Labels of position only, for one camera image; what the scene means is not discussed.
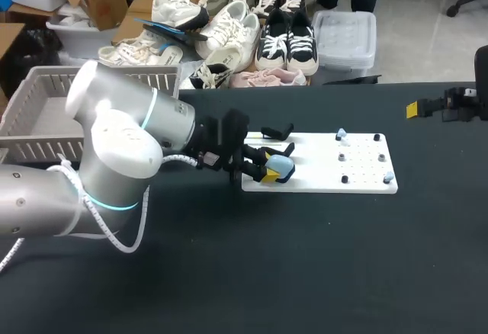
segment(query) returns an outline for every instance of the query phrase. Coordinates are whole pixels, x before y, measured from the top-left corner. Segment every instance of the chair wheel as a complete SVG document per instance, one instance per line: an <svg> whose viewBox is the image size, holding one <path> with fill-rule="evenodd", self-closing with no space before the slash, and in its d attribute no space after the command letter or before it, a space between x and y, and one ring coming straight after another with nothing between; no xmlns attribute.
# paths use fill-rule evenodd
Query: chair wheel
<svg viewBox="0 0 488 334"><path fill-rule="evenodd" d="M448 8L446 15L450 18L453 18L454 16L456 16L458 14L458 12L459 12L459 8L457 8L455 5L453 5L450 8Z"/></svg>

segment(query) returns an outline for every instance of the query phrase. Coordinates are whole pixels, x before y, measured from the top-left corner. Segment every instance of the black table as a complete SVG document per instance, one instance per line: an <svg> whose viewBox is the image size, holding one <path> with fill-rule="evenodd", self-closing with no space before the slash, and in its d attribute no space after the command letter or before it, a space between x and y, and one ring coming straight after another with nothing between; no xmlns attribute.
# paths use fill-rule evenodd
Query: black table
<svg viewBox="0 0 488 334"><path fill-rule="evenodd" d="M385 133L399 191L253 194L170 166L135 254L27 240L0 276L0 332L486 333L488 124L405 119L408 103L451 85L182 96L201 114L238 107L252 130Z"/></svg>

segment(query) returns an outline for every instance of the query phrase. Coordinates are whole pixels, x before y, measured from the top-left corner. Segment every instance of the pink sneaker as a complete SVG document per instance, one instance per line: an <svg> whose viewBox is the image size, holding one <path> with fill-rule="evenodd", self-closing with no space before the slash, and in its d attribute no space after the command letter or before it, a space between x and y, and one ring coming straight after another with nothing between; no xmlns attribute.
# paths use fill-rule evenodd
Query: pink sneaker
<svg viewBox="0 0 488 334"><path fill-rule="evenodd" d="M290 72L285 69L265 69L256 72L241 72L230 76L230 88L254 88L265 86L304 86L305 75L299 69Z"/></svg>

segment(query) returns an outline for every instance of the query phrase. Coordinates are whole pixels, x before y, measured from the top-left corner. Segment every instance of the white pegboard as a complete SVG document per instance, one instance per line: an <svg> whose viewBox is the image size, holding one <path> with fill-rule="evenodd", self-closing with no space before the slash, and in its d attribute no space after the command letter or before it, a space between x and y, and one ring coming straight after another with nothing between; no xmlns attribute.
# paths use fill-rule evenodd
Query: white pegboard
<svg viewBox="0 0 488 334"><path fill-rule="evenodd" d="M396 177L389 184L383 181L387 172L394 174L383 134L379 141L374 140L373 133L348 133L336 141L336 133L292 133L281 142L263 139L260 133L252 132L245 142L255 148L267 146L280 151L295 142L291 154L295 173L285 184L258 183L242 175L244 191L395 194L398 190ZM339 160L340 154L345 161ZM383 162L378 160L379 155L384 155ZM342 182L343 175L348 176L347 184Z"/></svg>

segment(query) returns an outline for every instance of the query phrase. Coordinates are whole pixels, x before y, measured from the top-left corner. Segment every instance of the yellow block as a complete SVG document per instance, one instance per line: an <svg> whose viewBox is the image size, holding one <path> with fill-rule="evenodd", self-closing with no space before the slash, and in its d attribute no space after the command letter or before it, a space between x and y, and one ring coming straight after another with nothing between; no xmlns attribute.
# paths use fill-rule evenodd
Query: yellow block
<svg viewBox="0 0 488 334"><path fill-rule="evenodd" d="M271 169L266 170L266 176L261 180L261 183L272 183L279 178L279 174Z"/></svg>
<svg viewBox="0 0 488 334"><path fill-rule="evenodd" d="M419 106L417 102L407 105L406 107L406 119L410 119L419 115Z"/></svg>

